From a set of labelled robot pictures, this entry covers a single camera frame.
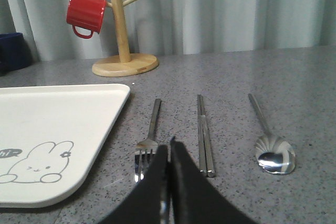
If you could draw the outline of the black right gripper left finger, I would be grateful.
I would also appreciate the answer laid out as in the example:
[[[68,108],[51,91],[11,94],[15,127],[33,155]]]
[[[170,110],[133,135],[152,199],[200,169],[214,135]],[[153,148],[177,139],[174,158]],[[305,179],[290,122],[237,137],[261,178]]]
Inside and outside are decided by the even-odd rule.
[[[100,223],[168,223],[168,147],[158,147],[144,178]]]

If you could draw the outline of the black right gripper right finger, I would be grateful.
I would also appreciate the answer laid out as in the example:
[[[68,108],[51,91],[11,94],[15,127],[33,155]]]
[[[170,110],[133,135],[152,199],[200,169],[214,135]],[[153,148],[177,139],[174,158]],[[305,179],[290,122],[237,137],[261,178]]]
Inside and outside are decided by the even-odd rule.
[[[182,142],[172,138],[170,146],[175,223],[255,223],[201,174]]]

